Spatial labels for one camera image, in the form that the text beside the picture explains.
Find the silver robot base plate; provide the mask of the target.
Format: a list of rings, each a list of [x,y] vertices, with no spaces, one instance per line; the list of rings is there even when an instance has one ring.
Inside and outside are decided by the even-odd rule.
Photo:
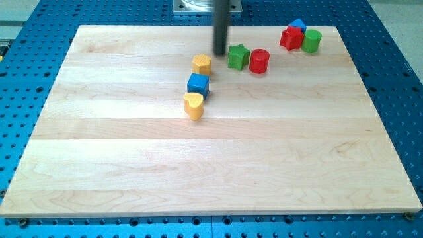
[[[214,0],[173,0],[173,13],[189,15],[212,13]],[[243,11],[241,0],[229,0],[229,12],[241,13]]]

